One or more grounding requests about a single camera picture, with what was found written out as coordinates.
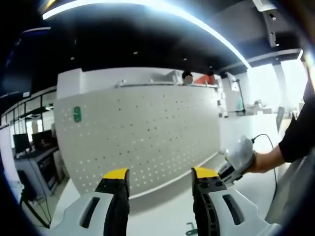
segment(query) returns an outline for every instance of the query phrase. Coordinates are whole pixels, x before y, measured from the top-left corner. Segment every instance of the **person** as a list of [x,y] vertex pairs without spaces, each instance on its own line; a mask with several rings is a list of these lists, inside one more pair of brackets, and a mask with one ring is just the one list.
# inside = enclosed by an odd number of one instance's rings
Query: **person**
[[182,73],[183,85],[191,85],[193,82],[192,74],[189,71],[184,71]]
[[245,173],[264,173],[285,162],[307,156],[315,147],[315,95],[305,101],[297,120],[293,117],[284,138],[271,152],[256,153]]

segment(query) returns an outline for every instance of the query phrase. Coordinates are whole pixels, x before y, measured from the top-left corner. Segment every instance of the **pegboard partition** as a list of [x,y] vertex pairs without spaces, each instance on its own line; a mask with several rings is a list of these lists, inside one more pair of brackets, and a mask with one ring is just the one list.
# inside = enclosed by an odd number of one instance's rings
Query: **pegboard partition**
[[[74,122],[74,107],[82,120]],[[102,176],[130,169],[140,196],[187,173],[220,148],[213,88],[154,86],[106,89],[56,100],[59,147],[80,194]]]

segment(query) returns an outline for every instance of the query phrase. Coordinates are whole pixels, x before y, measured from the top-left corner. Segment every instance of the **computer monitor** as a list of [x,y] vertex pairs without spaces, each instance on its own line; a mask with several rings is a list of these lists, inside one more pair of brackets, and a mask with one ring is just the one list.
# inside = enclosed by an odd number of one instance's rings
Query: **computer monitor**
[[20,153],[30,148],[30,142],[27,134],[14,134],[13,135],[15,153]]
[[54,138],[52,136],[51,130],[32,134],[31,136],[33,138],[33,145],[35,146],[35,149],[40,149],[49,144],[54,144]]

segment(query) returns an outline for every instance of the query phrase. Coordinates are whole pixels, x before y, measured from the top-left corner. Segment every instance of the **ceiling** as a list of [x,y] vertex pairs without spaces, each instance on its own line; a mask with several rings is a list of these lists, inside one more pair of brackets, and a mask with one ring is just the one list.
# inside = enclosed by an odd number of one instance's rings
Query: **ceiling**
[[[0,55],[5,64],[24,55],[31,64],[32,93],[57,84],[60,72],[113,67],[163,67],[213,73],[240,60],[221,42],[192,23],[140,5],[93,4],[71,9],[43,21],[44,1],[18,0],[8,12],[20,15],[7,30]],[[63,4],[56,1],[51,8]],[[276,10],[267,29],[263,13],[251,0],[169,0],[223,35],[247,59],[298,48],[295,31]],[[24,33],[51,27],[42,33]],[[269,41],[270,29],[278,47]],[[21,99],[0,99],[0,113]]]

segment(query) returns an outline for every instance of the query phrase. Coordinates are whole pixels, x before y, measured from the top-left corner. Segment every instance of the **black ceiling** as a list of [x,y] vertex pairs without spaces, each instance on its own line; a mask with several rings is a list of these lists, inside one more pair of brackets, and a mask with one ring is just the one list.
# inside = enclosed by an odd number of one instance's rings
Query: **black ceiling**
[[[57,1],[51,7],[63,4]],[[272,10],[277,20],[272,22],[279,47],[271,47],[262,13],[251,0],[170,0],[204,21],[229,42],[245,58],[269,52],[298,48],[298,40],[290,25],[279,12]],[[8,11],[21,16],[8,29],[1,55],[5,65],[8,56],[14,59],[28,42],[37,39],[32,49],[38,51],[32,73],[32,92],[56,85],[60,72],[81,67],[94,70],[112,67],[163,67],[211,73],[239,62],[221,42],[201,28],[177,16],[148,9],[140,5],[94,4],[60,13],[46,21],[38,12],[43,2],[19,0]],[[20,33],[27,29],[50,26],[47,33]],[[0,113],[19,97],[0,99]]]

